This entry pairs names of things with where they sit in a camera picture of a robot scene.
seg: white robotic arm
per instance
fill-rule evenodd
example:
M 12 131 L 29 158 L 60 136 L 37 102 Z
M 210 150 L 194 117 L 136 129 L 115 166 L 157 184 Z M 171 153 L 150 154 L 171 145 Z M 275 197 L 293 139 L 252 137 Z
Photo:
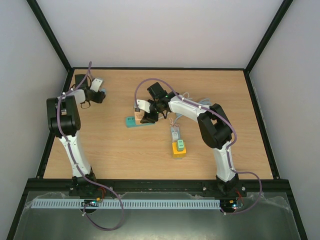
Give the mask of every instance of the white robotic arm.
M 151 104 L 145 100 L 139 99 L 137 101 L 138 103 L 138 108 L 141 110 L 144 110 L 146 113 L 150 113 L 150 107 Z M 184 101 L 181 101 L 177 96 L 174 96 L 171 98 L 171 100 L 168 102 L 168 106 L 170 108 L 170 111 L 172 113 L 176 114 L 181 114 L 183 116 L 186 116 L 195 122 L 198 122 L 198 117 L 200 114 L 203 114 L 206 112 L 206 110 L 201 109 L 199 107 L 195 107 L 194 105 L 188 104 Z M 229 141 L 227 141 L 221 149 L 218 148 L 213 148 L 213 155 L 215 158 L 215 163 L 216 163 L 216 175 L 219 179 L 221 179 L 224 182 L 228 182 L 232 180 L 235 177 L 235 173 L 231 171 L 228 163 L 228 158 L 227 158 L 227 146 L 229 145 Z M 231 155 L 231 149 L 229 148 L 229 156 L 231 160 L 231 165 L 233 167 L 233 162 L 232 162 L 232 155 Z
M 82 177 L 76 165 L 81 168 L 81 171 L 84 175 L 94 175 L 80 141 L 79 130 L 81 128 L 81 122 L 77 105 L 89 101 L 102 103 L 103 99 L 106 97 L 105 92 L 100 90 L 102 83 L 103 79 L 95 78 L 90 87 L 88 84 L 84 84 L 84 86 L 73 91 L 67 97 L 61 97 L 62 102 L 59 113 L 60 125 L 67 139 L 61 136 L 57 122 L 57 102 L 60 97 L 49 98 L 46 101 L 49 129 L 63 144 L 72 166 L 72 176 L 74 178 Z M 71 152 L 74 156 L 74 159 L 76 159 L 76 165 L 71 157 L 68 143 L 70 143 Z
M 173 92 L 168 94 L 163 90 L 158 82 L 153 84 L 147 90 L 153 100 L 137 100 L 138 106 L 136 109 L 141 109 L 145 112 L 141 123 L 157 122 L 159 113 L 162 113 L 164 117 L 167 116 L 167 114 L 164 114 L 164 111 L 181 114 L 194 120 L 199 124 L 203 141 L 213 149 L 217 167 L 217 180 L 221 180 L 223 183 L 228 185 L 225 187 L 225 190 L 231 188 L 229 185 L 235 185 L 238 181 L 238 175 L 231 169 L 234 165 L 230 148 L 228 151 L 231 168 L 227 157 L 227 146 L 230 144 L 232 132 L 220 119 L 215 118 L 211 113 L 199 107 L 200 105 L 207 109 L 211 109 L 228 120 L 221 106 L 218 104 L 214 104 L 213 106 L 201 105 L 191 100 L 188 100 L 189 103 L 181 101 L 183 98 L 182 95 L 180 95 L 179 98 L 174 95 Z

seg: gray wall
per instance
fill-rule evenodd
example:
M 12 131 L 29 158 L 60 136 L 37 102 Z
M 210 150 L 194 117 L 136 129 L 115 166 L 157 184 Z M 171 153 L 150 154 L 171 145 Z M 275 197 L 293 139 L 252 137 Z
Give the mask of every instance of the gray wall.
M 294 1 L 251 79 L 282 178 L 309 239 L 320 223 L 320 1 Z
M 61 92 L 67 73 L 27 1 L 0 1 L 0 32 L 0 239 L 6 239 L 49 134 L 46 99 Z
M 73 67 L 244 68 L 282 0 L 38 0 Z

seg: black bar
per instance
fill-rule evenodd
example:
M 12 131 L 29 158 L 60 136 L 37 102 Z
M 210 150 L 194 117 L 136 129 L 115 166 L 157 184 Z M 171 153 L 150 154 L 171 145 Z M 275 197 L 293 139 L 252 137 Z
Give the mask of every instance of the black bar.
M 67 92 L 69 90 L 74 72 L 75 72 L 74 68 L 71 68 L 70 71 L 68 72 L 66 79 L 65 79 L 65 82 L 64 82 L 64 85 L 63 85 L 62 92 Z M 45 148 L 43 150 L 43 154 L 42 154 L 42 158 L 41 158 L 41 161 L 39 164 L 38 171 L 36 173 L 36 177 L 38 179 L 42 179 L 44 177 L 47 163 L 48 163 L 49 156 L 50 156 L 50 152 L 51 152 L 51 148 L 52 148 L 52 145 L 54 144 L 54 140 L 55 140 L 55 136 L 50 132 L 48 139 L 46 141 L 46 144 L 45 144 Z
M 272 35 L 276 31 L 278 25 L 280 24 L 282 18 L 285 16 L 287 10 L 289 9 L 291 3 L 294 0 L 283 0 L 282 4 L 280 5 L 278 11 L 276 12 L 272 22 L 270 23 L 268 29 L 266 30 L 261 42 L 259 43 L 258 47 L 256 48 L 251 60 L 249 61 L 248 65 L 245 68 L 245 71 L 250 73 L 251 70 L 254 68 L 258 58 L 264 51 L 265 47 L 267 46 L 269 40 L 271 39 Z
M 88 69 L 87 66 L 74 67 L 74 69 Z M 92 70 L 201 70 L 201 71 L 244 71 L 244 68 L 214 68 L 214 67 L 131 67 L 107 66 L 91 67 Z
M 279 171 L 278 171 L 277 164 L 276 164 L 276 161 L 275 161 L 275 157 L 274 157 L 274 154 L 272 152 L 271 145 L 270 145 L 270 142 L 269 142 L 269 139 L 268 139 L 265 123 L 264 123 L 264 120 L 263 120 L 261 112 L 260 112 L 260 108 L 259 108 L 258 101 L 257 101 L 257 98 L 256 98 L 256 94 L 255 94 L 255 91 L 254 91 L 254 87 L 252 86 L 252 82 L 251 82 L 249 73 L 244 71 L 243 74 L 244 74 L 246 85 L 248 87 L 248 91 L 249 91 L 249 94 L 250 94 L 250 98 L 251 98 L 251 102 L 252 102 L 252 105 L 253 105 L 256 121 L 258 122 L 258 126 L 259 126 L 259 129 L 260 129 L 260 133 L 261 133 L 262 141 L 263 141 L 263 144 L 264 144 L 266 156 L 268 157 L 268 161 L 269 161 L 269 165 L 270 165 L 270 168 L 271 168 L 272 176 L 273 176 L 274 179 L 279 179 L 280 178 Z
M 62 50 L 54 32 L 52 31 L 51 27 L 49 26 L 49 23 L 42 12 L 39 4 L 36 0 L 26 0 L 32 9 L 36 19 L 38 19 L 43 31 L 45 32 L 46 36 L 48 37 L 50 43 L 52 44 L 56 54 L 58 54 L 58 57 L 60 58 L 63 66 L 65 67 L 66 71 L 69 72 L 71 70 L 71 65 L 68 62 L 68 59 Z
M 302 223 L 302 220 L 301 220 L 301 217 L 300 217 L 300 213 L 299 213 L 299 210 L 298 210 L 298 207 L 297 207 L 297 204 L 296 204 L 296 200 L 295 200 L 295 198 L 293 196 L 292 197 L 288 197 L 288 200 L 289 200 L 290 208 L 291 208 L 291 210 L 293 212 L 293 217 L 294 217 L 296 228 L 298 229 L 300 238 L 302 240 L 307 240 L 308 239 L 307 233 L 306 233 L 304 224 Z
M 27 196 L 22 195 L 20 202 L 19 202 L 19 205 L 18 205 L 18 208 L 17 208 L 15 215 L 14 215 L 14 218 L 12 220 L 12 224 L 11 224 L 9 233 L 6 237 L 6 240 L 13 240 L 14 239 L 17 228 L 18 228 L 18 224 L 20 221 L 21 214 L 22 214 L 24 207 L 25 207 L 26 200 L 27 200 Z

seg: teal block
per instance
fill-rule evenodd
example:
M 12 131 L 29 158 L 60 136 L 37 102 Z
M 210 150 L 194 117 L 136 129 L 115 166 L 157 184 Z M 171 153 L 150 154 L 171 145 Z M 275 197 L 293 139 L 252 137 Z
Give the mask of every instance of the teal block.
M 178 150 L 178 152 L 181 152 L 185 149 L 185 144 L 184 144 L 184 141 L 182 139 L 179 139 L 177 142 L 176 142 L 176 149 Z
M 136 124 L 135 116 L 127 116 L 125 118 L 125 125 L 127 128 L 134 128 L 134 127 L 143 127 L 148 125 L 153 125 L 154 123 L 144 123 L 144 124 Z

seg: wooden table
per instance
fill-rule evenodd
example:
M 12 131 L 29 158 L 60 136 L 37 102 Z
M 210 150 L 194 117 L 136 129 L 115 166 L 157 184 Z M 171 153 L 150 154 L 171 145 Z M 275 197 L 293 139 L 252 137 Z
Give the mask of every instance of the wooden table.
M 86 70 L 75 70 L 84 74 Z M 186 157 L 173 159 L 169 119 L 155 125 L 127 128 L 125 117 L 134 115 L 134 92 L 147 78 L 160 78 L 177 92 L 189 92 L 194 101 L 210 98 L 220 104 L 235 128 L 238 141 L 232 146 L 238 171 L 252 171 L 262 179 L 272 174 L 256 116 L 242 71 L 219 70 L 92 70 L 104 79 L 106 98 L 88 109 L 78 107 L 81 142 L 98 179 L 209 180 L 216 178 L 213 150 L 202 140 L 198 123 L 187 117 L 178 120 Z M 148 100 L 144 83 L 138 99 Z M 174 113 L 169 117 L 175 119 Z M 54 140 L 44 178 L 69 179 L 72 169 L 63 145 Z M 240 179 L 254 179 L 242 174 Z

